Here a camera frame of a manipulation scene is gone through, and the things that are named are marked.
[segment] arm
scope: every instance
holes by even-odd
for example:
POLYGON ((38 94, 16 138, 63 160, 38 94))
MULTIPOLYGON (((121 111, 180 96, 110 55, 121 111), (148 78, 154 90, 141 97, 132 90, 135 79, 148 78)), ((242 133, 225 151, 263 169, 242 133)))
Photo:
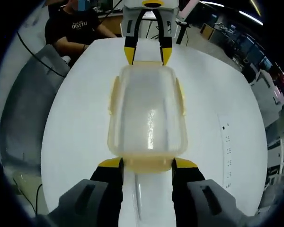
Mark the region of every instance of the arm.
POLYGON ((68 42, 66 37, 59 39, 53 46, 60 55, 67 55, 70 57, 74 55, 80 56, 89 47, 89 45, 68 42))
POLYGON ((115 38, 117 37, 114 33, 112 33, 108 28, 106 28, 104 25, 99 25, 96 29, 99 33, 101 33, 103 36, 107 38, 115 38))

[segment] desk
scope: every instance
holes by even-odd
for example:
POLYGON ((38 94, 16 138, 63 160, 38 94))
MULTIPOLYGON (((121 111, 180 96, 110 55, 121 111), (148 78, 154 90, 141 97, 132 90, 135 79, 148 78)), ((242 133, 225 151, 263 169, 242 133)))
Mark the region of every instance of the desk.
MULTIPOLYGON (((47 119, 41 155, 42 182, 49 211, 59 197, 97 165, 114 155, 107 147, 108 102, 114 78, 127 65, 124 38, 96 40, 62 83, 47 119)), ((139 39, 136 60, 159 61, 159 42, 139 39)), ((225 185, 225 150, 231 147, 232 177, 228 191, 238 208, 254 215, 264 189, 267 169, 265 129, 257 101, 244 76, 224 62, 189 47, 175 45, 168 62, 186 97, 187 151, 181 155, 198 164, 205 178, 225 185), (223 126, 229 125, 225 137, 223 126)), ((130 173, 124 176, 124 201, 119 226, 134 226, 130 173)), ((155 185, 162 198, 157 212, 171 212, 171 171, 155 185)), ((175 226, 174 213, 169 225, 175 226)))

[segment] wall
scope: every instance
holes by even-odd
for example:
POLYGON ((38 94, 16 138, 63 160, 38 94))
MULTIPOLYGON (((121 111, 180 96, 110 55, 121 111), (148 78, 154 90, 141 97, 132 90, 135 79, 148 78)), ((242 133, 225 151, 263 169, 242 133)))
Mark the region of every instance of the wall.
MULTIPOLYGON (((34 53, 41 50, 45 45, 44 28, 48 18, 48 8, 42 8, 42 5, 40 5, 19 29, 19 34, 24 43, 34 53)), ((30 57, 31 54, 15 35, 0 68, 0 119, 9 91, 30 57)))

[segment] floor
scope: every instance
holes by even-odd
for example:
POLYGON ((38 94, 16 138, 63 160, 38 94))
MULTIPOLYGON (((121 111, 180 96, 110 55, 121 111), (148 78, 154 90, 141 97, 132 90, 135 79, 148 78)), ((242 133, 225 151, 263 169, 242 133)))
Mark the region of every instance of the floor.
MULTIPOLYGON (((151 26, 148 37, 149 38, 153 37, 157 33, 158 31, 156 29, 156 26, 151 26)), ((205 40, 200 35, 198 28, 195 28, 195 27, 188 28, 187 36, 186 34, 184 35, 181 45, 185 46, 187 44, 187 46, 189 47, 193 47, 199 51, 209 54, 217 59, 220 59, 224 63, 229 64, 233 68, 240 70, 237 64, 233 62, 230 58, 228 58, 220 47, 212 44, 208 40, 205 40)), ((29 202, 27 201, 27 199, 33 204, 34 207, 36 206, 36 192, 37 192, 37 188, 42 183, 41 178, 36 177, 36 176, 31 176, 31 175, 25 175, 25 174, 19 173, 17 171, 13 171, 12 169, 8 169, 8 168, 6 168, 5 170, 6 170, 6 175, 10 183, 15 188, 15 193, 17 194, 19 201, 23 205, 24 209, 28 212, 28 214, 31 217, 34 217, 35 215, 34 210, 32 206, 29 204, 29 202), (27 199, 25 199, 25 197, 21 195, 21 193, 19 192, 17 188, 19 188, 22 191, 22 193, 26 195, 27 199)), ((38 213, 39 214, 48 213, 42 186, 40 188, 39 195, 38 195, 38 213)))

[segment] ceiling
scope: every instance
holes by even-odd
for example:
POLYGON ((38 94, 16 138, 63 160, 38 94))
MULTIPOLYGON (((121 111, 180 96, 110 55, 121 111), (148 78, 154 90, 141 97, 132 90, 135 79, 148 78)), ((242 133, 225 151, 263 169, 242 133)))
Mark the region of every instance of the ceiling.
POLYGON ((249 29, 251 35, 264 47, 267 55, 272 61, 277 62, 284 71, 284 1, 253 0, 261 16, 257 13, 251 0, 208 1, 224 5, 225 7, 211 6, 223 11, 249 29), (263 26, 242 16, 238 10, 262 21, 263 26))

